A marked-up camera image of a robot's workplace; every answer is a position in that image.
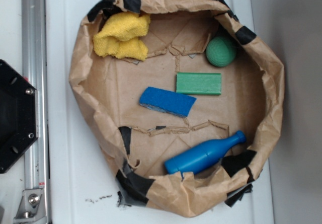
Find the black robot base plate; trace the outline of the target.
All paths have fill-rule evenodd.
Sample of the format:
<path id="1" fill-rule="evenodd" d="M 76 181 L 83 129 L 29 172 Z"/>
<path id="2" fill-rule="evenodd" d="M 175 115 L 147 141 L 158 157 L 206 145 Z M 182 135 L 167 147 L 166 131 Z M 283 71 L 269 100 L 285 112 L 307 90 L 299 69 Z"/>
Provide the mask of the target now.
<path id="1" fill-rule="evenodd" d="M 1 60 L 1 174 L 37 140 L 37 90 Z"/>

